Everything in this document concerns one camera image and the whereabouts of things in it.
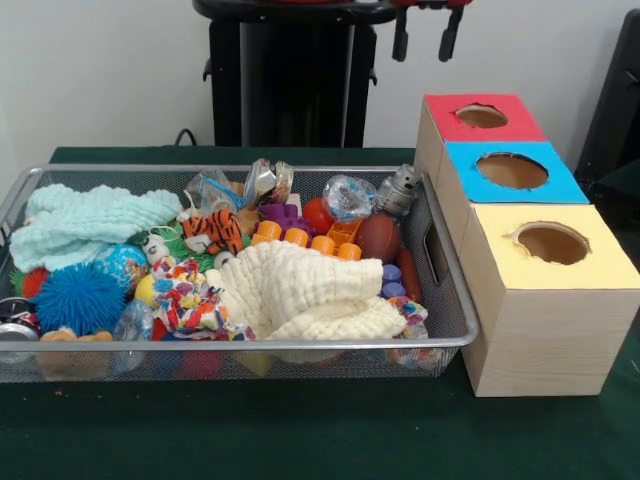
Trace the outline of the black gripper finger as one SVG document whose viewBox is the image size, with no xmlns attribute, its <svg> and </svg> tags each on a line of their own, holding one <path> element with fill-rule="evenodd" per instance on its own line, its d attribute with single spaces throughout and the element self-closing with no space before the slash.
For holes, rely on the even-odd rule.
<svg viewBox="0 0 640 480">
<path fill-rule="evenodd" d="M 394 29 L 394 39 L 392 45 L 392 58 L 397 62 L 404 62 L 408 48 L 407 33 L 407 6 L 396 9 L 396 21 Z"/>
<path fill-rule="evenodd" d="M 443 31 L 438 52 L 441 62 L 448 62 L 453 57 L 459 24 L 462 20 L 462 8 L 452 7 L 447 27 Z"/>
</svg>

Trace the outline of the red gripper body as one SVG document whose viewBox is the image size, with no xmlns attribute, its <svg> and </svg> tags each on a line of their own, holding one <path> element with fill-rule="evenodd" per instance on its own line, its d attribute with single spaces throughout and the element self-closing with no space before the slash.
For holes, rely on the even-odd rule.
<svg viewBox="0 0 640 480">
<path fill-rule="evenodd" d="M 397 8 L 464 8 L 469 0 L 391 0 L 391 4 Z"/>
</svg>

